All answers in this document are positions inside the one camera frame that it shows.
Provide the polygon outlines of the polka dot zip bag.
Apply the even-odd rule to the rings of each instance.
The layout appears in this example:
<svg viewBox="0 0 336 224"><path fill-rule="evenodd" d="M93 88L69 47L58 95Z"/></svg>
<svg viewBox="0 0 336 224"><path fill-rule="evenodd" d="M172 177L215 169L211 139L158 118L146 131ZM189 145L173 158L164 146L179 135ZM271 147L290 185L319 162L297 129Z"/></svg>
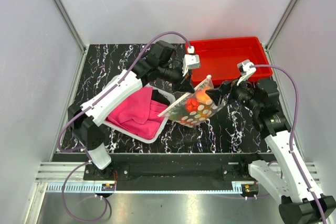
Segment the polka dot zip bag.
<svg viewBox="0 0 336 224"><path fill-rule="evenodd" d="M165 117L173 122L194 128L206 122L225 105L225 101L216 104L206 91L214 87L212 76L207 77L195 87L194 93L185 93L170 104L158 116Z"/></svg>

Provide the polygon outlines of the red fake pepper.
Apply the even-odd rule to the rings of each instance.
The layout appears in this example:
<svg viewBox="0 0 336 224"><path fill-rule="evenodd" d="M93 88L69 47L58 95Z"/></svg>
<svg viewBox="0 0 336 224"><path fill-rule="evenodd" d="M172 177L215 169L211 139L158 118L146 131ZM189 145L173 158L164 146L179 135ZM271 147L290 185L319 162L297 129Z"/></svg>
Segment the red fake pepper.
<svg viewBox="0 0 336 224"><path fill-rule="evenodd" d="M195 98L189 98L186 101L185 109L187 112L191 113L197 111L199 106L200 103Z"/></svg>

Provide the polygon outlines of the fake peach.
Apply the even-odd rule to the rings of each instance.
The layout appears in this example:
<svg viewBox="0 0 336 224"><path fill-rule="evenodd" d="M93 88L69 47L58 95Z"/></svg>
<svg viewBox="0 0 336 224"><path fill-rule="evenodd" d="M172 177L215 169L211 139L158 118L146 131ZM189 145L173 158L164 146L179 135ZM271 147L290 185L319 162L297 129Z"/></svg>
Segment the fake peach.
<svg viewBox="0 0 336 224"><path fill-rule="evenodd" d="M206 94L206 90L207 89L195 91L195 96L198 102L205 104L208 100L210 100L210 97Z"/></svg>

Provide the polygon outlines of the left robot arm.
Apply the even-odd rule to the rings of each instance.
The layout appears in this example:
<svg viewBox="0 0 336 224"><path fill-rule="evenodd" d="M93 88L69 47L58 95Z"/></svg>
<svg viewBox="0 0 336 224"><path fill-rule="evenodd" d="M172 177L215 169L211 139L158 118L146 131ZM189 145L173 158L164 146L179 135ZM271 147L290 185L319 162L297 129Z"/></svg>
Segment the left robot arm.
<svg viewBox="0 0 336 224"><path fill-rule="evenodd" d="M189 45L180 67L171 68L176 50L173 45L159 40L147 44L137 58L98 95L82 105L68 108L70 128L74 137L84 145L95 174L103 180L113 175L112 159L104 146L105 135L100 125L119 104L148 83L162 79L171 83L174 92L194 92L192 70L200 67L199 57Z"/></svg>

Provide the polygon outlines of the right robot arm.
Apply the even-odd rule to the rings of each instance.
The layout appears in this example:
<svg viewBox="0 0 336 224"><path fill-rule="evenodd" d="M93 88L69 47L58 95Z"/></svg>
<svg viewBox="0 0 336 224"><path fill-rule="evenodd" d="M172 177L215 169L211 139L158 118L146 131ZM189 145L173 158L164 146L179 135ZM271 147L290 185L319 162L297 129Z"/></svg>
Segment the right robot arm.
<svg viewBox="0 0 336 224"><path fill-rule="evenodd" d="M251 110L254 127L272 150L283 174L279 176L260 155L253 154L240 161L239 176L262 184L278 204L284 223L326 220L335 210L335 199L322 192L290 140L293 127L279 108L276 82L224 81L219 87L206 90L206 94L217 106L238 102Z"/></svg>

